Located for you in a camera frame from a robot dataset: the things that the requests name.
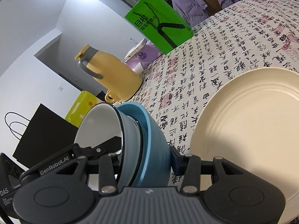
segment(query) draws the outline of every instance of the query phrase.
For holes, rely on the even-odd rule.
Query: purple jacket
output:
[[[218,0],[221,7],[224,9],[238,0]],[[207,4],[204,0],[172,0],[173,8],[180,14],[191,27],[200,24],[209,16],[205,12]]]

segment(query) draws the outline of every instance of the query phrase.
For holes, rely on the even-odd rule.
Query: green paper bag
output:
[[[125,18],[163,54],[193,36],[189,24],[164,0],[140,0]]]

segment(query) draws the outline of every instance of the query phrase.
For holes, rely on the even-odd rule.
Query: thermos handle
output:
[[[100,79],[102,80],[104,77],[103,75],[99,74],[99,73],[95,73],[94,71],[90,70],[89,68],[87,68],[86,65],[84,65],[83,61],[85,61],[84,57],[80,58],[80,61],[78,63],[79,67],[85,71],[87,74],[91,75],[94,78]]]
[[[113,96],[111,95],[111,91],[110,90],[108,90],[107,91],[107,93],[106,93],[106,95],[105,95],[105,101],[107,102],[107,103],[115,103],[117,100],[116,99],[114,99],[113,98]]]

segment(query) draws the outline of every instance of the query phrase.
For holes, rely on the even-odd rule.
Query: black rope handle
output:
[[[11,125],[12,125],[12,124],[15,124],[15,123],[24,125],[24,126],[26,126],[26,127],[27,127],[27,125],[25,125],[24,123],[19,122],[19,121],[13,121],[13,122],[11,122],[10,124],[8,124],[8,123],[7,123],[7,120],[6,120],[6,117],[7,117],[7,115],[9,115],[9,114],[16,114],[16,115],[22,117],[23,119],[27,120],[28,122],[30,122],[30,120],[28,120],[27,118],[25,118],[24,116],[22,116],[22,115],[20,115],[20,114],[18,114],[18,113],[16,113],[16,112],[8,112],[8,113],[5,115],[4,120],[5,120],[5,123],[6,123],[7,127],[10,129],[10,132],[11,132],[11,133],[12,133],[18,140],[20,140],[21,138],[17,137],[17,136],[15,135],[15,133],[18,134],[18,135],[20,135],[21,137],[22,137],[23,135],[20,134],[19,132],[15,131],[15,130],[13,130],[13,129],[11,128]]]
[[[147,2],[143,2],[144,4],[146,4],[148,6],[148,8],[152,11],[152,13],[156,16],[156,18],[158,19],[158,26],[155,27],[150,21],[149,19],[142,14],[133,12],[134,14],[143,17],[147,20],[147,22],[149,22],[151,24],[151,26],[153,26],[158,33],[167,41],[168,44],[170,44],[171,47],[173,47],[174,49],[176,47],[178,47],[172,40],[171,38],[169,38],[169,36],[162,30],[164,27],[168,27],[168,28],[174,28],[174,29],[185,29],[185,25],[183,24],[174,24],[174,23],[160,23],[160,20],[158,18],[158,16],[155,14],[154,10],[150,7],[150,5]]]

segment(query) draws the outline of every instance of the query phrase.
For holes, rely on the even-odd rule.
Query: calligraphy print tablecloth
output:
[[[242,0],[193,29],[193,38],[143,72],[132,99],[181,154],[189,153],[201,111],[229,80],[264,66],[299,71],[299,1]],[[172,173],[169,185],[181,182]]]

